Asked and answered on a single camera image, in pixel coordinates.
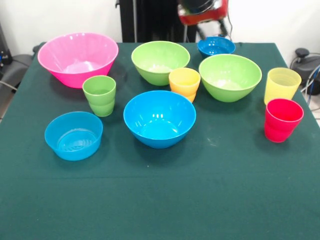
blue bowl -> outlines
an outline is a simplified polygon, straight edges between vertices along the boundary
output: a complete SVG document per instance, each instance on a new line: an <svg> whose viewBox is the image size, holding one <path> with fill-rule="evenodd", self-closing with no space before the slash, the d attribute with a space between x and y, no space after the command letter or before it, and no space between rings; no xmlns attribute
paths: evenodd
<svg viewBox="0 0 320 240"><path fill-rule="evenodd" d="M196 110L184 96L164 90L147 91L131 99L124 122L145 145L165 149L181 141L196 121Z"/></svg>
<svg viewBox="0 0 320 240"><path fill-rule="evenodd" d="M209 36L200 40L197 46L204 59L217 54L233 54L236 50L232 41L221 36Z"/></svg>
<svg viewBox="0 0 320 240"><path fill-rule="evenodd" d="M92 113L74 111L50 122L44 139L60 158L79 161L98 150L103 128L100 118Z"/></svg>

plastic bowl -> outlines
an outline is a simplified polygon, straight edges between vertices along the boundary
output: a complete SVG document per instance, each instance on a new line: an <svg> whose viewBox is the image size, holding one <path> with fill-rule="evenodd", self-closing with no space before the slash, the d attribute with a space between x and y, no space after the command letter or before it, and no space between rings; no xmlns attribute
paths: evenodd
<svg viewBox="0 0 320 240"><path fill-rule="evenodd" d="M118 52L110 37L80 32L48 41L39 50L38 61L64 85L81 89L86 79L107 75Z"/></svg>
<svg viewBox="0 0 320 240"><path fill-rule="evenodd" d="M147 91L131 99L123 111L132 134L155 149L182 140L196 121L196 110L184 96L164 90Z"/></svg>
<svg viewBox="0 0 320 240"><path fill-rule="evenodd" d="M103 124L89 112L63 114L47 126L44 139L62 159L79 161L93 155L99 148Z"/></svg>
<svg viewBox="0 0 320 240"><path fill-rule="evenodd" d="M222 102L235 102L248 95L261 81L259 66L250 59L219 54L206 58L199 66L206 90Z"/></svg>
<svg viewBox="0 0 320 240"><path fill-rule="evenodd" d="M139 74L150 84L169 84L169 73L184 68L190 61L190 54L183 46L170 41L150 41L138 46L131 55Z"/></svg>
<svg viewBox="0 0 320 240"><path fill-rule="evenodd" d="M233 54L236 50L236 45L232 41L221 36L209 36L205 40L200 40L197 47L203 58L217 54Z"/></svg>

green bowl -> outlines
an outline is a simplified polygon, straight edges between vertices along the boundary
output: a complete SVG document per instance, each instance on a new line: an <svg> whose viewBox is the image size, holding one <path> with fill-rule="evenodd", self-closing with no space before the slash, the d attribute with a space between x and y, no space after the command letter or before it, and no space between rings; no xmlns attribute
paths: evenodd
<svg viewBox="0 0 320 240"><path fill-rule="evenodd" d="M139 74L150 84L169 84L169 73L184 68L190 54L183 46L170 41L150 41L138 46L131 59Z"/></svg>
<svg viewBox="0 0 320 240"><path fill-rule="evenodd" d="M262 78L261 69L256 63L234 54L206 58L199 66L199 73L211 96L226 103L244 98Z"/></svg>

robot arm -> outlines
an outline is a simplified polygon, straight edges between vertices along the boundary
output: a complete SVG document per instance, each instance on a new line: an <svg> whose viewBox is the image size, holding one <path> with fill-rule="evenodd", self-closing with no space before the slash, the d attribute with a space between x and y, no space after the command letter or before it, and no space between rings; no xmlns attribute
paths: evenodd
<svg viewBox="0 0 320 240"><path fill-rule="evenodd" d="M178 15L184 25L198 25L210 21L220 23L221 35L228 35L224 18L228 15L228 0L178 0ZM202 39L203 31L197 27Z"/></svg>

pink bowl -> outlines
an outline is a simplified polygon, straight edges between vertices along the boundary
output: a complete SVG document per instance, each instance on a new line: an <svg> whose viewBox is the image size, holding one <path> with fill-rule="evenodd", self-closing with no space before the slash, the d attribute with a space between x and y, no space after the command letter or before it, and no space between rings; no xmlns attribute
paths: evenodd
<svg viewBox="0 0 320 240"><path fill-rule="evenodd" d="M79 32L48 41L39 50L38 61L64 85L81 89L88 78L107 75L118 52L110 37Z"/></svg>

